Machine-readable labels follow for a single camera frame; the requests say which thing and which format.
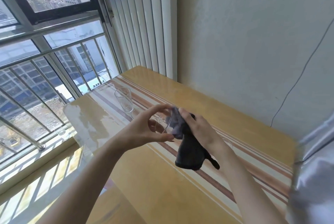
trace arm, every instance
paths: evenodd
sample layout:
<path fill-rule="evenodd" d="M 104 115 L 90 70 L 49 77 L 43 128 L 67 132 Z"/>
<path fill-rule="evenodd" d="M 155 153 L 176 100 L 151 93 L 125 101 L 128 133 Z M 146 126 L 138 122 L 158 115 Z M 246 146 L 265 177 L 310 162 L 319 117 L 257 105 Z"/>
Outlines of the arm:
<path fill-rule="evenodd" d="M 150 120 L 152 115 L 168 108 L 169 105 L 156 105 L 141 112 L 106 142 L 38 224 L 85 224 L 115 164 L 125 151 L 149 142 L 164 142 L 174 138 L 171 134 L 155 133 L 156 121 Z"/>
<path fill-rule="evenodd" d="M 220 171 L 228 180 L 244 222 L 248 224 L 287 224 L 233 150 L 220 138 L 211 125 L 202 116 L 196 115 L 196 120 L 194 120 L 186 110 L 180 108 L 179 111 L 199 143 L 218 160 Z"/>

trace window frame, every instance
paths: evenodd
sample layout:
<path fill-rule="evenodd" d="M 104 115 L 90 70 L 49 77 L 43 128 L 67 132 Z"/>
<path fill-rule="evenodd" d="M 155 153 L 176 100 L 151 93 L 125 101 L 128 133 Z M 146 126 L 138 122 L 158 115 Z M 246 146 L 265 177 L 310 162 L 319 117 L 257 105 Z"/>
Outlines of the window frame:
<path fill-rule="evenodd" d="M 31 25 L 38 23 L 48 22 L 59 18 L 64 18 L 80 13 L 98 10 L 101 15 L 101 9 L 98 0 L 90 0 L 89 2 L 82 2 L 75 5 L 63 6 L 60 8 L 49 9 L 40 12 L 34 12 L 27 0 L 15 0 L 19 5 L 20 9 L 26 15 Z"/>

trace yellow table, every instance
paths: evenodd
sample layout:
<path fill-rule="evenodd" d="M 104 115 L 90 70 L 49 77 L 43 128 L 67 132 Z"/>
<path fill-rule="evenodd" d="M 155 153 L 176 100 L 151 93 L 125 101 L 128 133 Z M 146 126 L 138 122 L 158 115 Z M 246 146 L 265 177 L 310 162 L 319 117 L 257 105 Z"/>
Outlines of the yellow table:
<path fill-rule="evenodd" d="M 202 114 L 233 150 L 265 193 L 284 213 L 294 159 L 293 140 L 215 99 L 137 66 L 68 104 L 64 112 L 94 153 L 129 123 L 114 97 L 131 88 L 134 104 L 146 109 L 171 103 Z M 152 143 L 125 153 L 96 202 L 88 223 L 240 223 L 239 209 L 223 177 L 210 163 L 194 172 L 175 167 L 178 143 Z"/>

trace hand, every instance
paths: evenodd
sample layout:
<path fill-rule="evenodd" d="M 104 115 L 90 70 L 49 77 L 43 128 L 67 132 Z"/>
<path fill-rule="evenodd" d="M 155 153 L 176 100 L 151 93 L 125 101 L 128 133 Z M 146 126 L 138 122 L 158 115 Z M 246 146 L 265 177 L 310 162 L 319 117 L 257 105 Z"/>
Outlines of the hand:
<path fill-rule="evenodd" d="M 184 108 L 179 108 L 179 112 L 189 125 L 191 132 L 197 138 L 198 142 L 213 156 L 221 151 L 222 148 L 228 148 L 228 145 L 217 134 L 217 132 L 211 127 L 211 125 L 204 117 L 195 114 L 195 119 L 193 119 L 190 113 L 187 112 Z"/>
<path fill-rule="evenodd" d="M 124 127 L 119 133 L 113 137 L 113 142 L 116 142 L 124 151 L 143 146 L 149 142 L 165 142 L 174 139 L 172 134 L 156 133 L 157 130 L 163 132 L 164 128 L 155 120 L 150 119 L 155 113 L 163 112 L 165 109 L 170 109 L 168 104 L 158 104 L 141 112 L 134 120 Z"/>

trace white fabric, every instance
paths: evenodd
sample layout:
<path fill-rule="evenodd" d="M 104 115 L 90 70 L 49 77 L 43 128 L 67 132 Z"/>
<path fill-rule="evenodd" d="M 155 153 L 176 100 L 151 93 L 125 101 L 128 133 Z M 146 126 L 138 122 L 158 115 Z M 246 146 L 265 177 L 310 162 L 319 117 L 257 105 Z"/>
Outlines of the white fabric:
<path fill-rule="evenodd" d="M 177 80 L 176 0 L 110 0 L 128 69 L 141 65 Z"/>

